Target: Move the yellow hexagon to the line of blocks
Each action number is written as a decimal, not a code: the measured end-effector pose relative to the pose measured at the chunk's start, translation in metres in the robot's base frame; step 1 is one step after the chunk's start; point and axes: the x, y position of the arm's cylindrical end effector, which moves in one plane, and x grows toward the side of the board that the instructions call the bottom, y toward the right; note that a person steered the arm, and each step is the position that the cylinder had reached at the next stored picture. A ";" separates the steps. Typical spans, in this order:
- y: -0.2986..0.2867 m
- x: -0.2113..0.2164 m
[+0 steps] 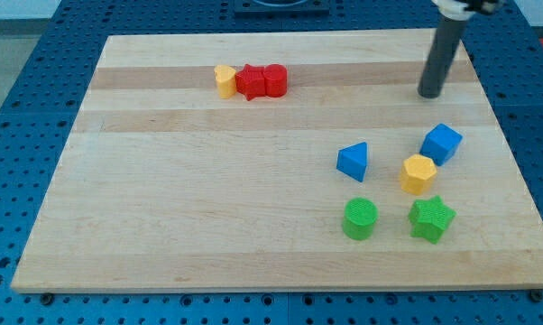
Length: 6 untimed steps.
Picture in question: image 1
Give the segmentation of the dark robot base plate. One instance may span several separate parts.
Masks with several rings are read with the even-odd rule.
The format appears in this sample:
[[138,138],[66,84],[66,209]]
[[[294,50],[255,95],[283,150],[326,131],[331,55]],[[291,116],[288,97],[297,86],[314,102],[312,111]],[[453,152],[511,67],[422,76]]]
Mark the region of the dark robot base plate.
[[233,0],[236,17],[329,14],[330,0]]

